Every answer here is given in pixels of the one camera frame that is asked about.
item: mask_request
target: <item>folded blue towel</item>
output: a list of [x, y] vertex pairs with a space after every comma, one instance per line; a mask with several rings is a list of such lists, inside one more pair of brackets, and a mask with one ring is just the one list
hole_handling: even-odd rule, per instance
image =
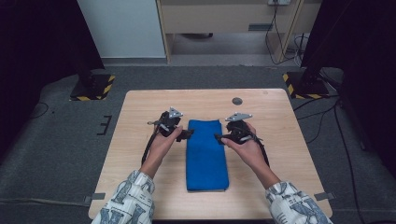
[[229, 187], [224, 146], [215, 138], [221, 134], [219, 120], [189, 121], [194, 134], [187, 140], [186, 179], [188, 191], [225, 190]]

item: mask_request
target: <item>sleeve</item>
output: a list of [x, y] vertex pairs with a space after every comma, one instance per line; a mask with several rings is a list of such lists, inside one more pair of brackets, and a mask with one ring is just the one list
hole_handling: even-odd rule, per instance
[[314, 200], [290, 182], [274, 184], [265, 195], [276, 223], [332, 224]]
[[139, 171], [133, 171], [117, 187], [92, 224], [151, 223], [154, 214], [154, 182]]

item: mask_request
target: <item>gray carpet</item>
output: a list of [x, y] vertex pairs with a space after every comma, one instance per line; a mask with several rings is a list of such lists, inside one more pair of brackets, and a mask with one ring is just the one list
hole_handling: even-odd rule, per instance
[[[161, 89], [286, 89], [282, 74], [296, 67], [210, 66], [108, 67], [116, 79], [103, 101], [71, 102], [69, 94], [78, 77], [64, 78], [45, 87], [32, 117], [0, 166], [0, 198], [38, 198], [84, 203], [94, 193], [125, 93], [129, 90]], [[317, 100], [296, 111], [297, 118], [323, 111], [337, 98]], [[291, 100], [293, 107], [307, 100]], [[396, 180], [374, 152], [362, 151], [358, 136], [342, 108], [338, 118], [346, 138], [364, 220], [396, 220]], [[102, 133], [112, 116], [106, 135]], [[306, 141], [319, 128], [320, 116], [299, 120]], [[308, 144], [319, 177], [331, 200], [334, 223], [361, 223], [354, 201], [347, 154], [333, 111], [323, 117], [320, 134]], [[88, 207], [36, 203], [0, 204], [4, 223], [90, 223]], [[215, 223], [204, 221], [198, 223]], [[262, 223], [218, 221], [216, 223]]]

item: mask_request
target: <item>wall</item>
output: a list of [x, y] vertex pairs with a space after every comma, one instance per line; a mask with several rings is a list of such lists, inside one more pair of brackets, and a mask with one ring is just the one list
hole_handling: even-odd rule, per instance
[[155, 0], [78, 0], [102, 58], [165, 58]]

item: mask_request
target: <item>black tape mark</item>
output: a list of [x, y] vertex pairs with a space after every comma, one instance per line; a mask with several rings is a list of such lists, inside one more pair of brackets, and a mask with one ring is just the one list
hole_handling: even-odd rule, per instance
[[107, 119], [107, 123], [101, 123], [100, 126], [105, 126], [105, 129], [103, 130], [102, 133], [97, 133], [97, 135], [106, 135], [106, 133], [107, 133], [107, 128], [108, 128], [108, 125], [110, 125], [110, 121], [111, 121], [111, 118], [112, 118], [112, 117], [113, 117], [113, 116], [111, 116], [111, 115], [104, 116], [104, 118]]

